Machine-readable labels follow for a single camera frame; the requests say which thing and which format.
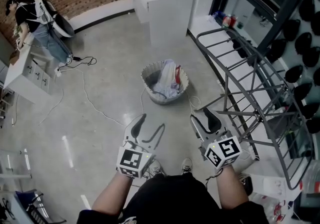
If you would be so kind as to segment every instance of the sneaker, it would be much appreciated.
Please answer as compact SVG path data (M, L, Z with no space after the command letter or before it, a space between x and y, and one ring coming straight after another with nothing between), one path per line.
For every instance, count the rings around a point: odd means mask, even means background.
M192 173L192 161L190 158L186 158L183 160L182 162L182 173L181 174L185 174L185 173Z
M151 174L153 176L162 173L162 167L158 160L154 160L152 164L150 164L149 169L151 170Z
M66 59L67 59L66 65L67 65L67 64L70 64L70 63L72 62L72 56L71 56L71 55L68 56Z

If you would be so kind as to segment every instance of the person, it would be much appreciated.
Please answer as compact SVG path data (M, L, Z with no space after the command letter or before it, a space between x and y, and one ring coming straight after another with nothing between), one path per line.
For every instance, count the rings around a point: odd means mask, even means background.
M5 7L5 14L8 16L10 12L14 12L16 24L22 29L21 40L18 44L19 49L23 47L30 31L40 42L40 45L46 47L50 54L58 59L61 66L70 62L69 50L52 31L50 24L43 25L36 21L38 17L35 10L35 0L7 0Z
M183 161L182 175L178 176L165 176L157 160L149 168L154 177L140 187L125 209L133 180L118 172L92 210L79 213L77 224L268 223L264 208L249 201L231 165L217 177L222 209L204 184L193 177L190 159Z

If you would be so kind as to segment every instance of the hand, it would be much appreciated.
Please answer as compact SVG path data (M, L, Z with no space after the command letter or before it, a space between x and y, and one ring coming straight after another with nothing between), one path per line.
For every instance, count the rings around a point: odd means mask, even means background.
M18 48L21 49L24 46L23 44L24 44L23 41L19 41Z

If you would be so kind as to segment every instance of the woman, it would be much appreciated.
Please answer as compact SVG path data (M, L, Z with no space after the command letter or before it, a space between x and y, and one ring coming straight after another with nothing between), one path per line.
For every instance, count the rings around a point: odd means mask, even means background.
M15 12L16 24L21 27L22 35L18 44L21 49L30 31L34 37L40 42L41 46L46 47L50 54L59 60L60 65L70 62L71 54L64 43L49 30L50 25L43 25L36 21L37 13L35 10L35 0L7 0L6 15Z

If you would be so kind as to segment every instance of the drawer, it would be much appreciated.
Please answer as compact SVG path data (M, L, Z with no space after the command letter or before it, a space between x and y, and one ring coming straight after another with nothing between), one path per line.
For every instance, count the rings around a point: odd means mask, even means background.
M44 75L43 70L38 65L35 66L34 70L35 71L32 76L32 82L36 84L39 88L41 88L42 78Z
M33 62L31 59L27 62L25 65L24 73L23 75L26 76L29 80L33 80L34 77L34 70L36 69L37 65L35 62Z
M46 73L43 73L41 88L47 93L49 93L49 81L50 81L49 75Z

